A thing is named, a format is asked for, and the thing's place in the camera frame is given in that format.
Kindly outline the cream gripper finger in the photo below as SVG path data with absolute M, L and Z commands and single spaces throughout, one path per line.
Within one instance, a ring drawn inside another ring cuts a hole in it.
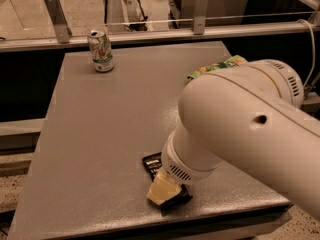
M 181 184 L 176 182 L 166 170 L 160 169 L 151 184 L 147 198 L 160 206 L 164 202 L 177 196 L 181 190 Z

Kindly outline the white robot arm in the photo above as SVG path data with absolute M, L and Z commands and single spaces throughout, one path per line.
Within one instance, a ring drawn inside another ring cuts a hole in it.
M 320 220 L 320 121 L 302 111 L 303 99 L 299 75 L 273 59 L 190 81 L 148 199 L 162 205 L 228 162 Z

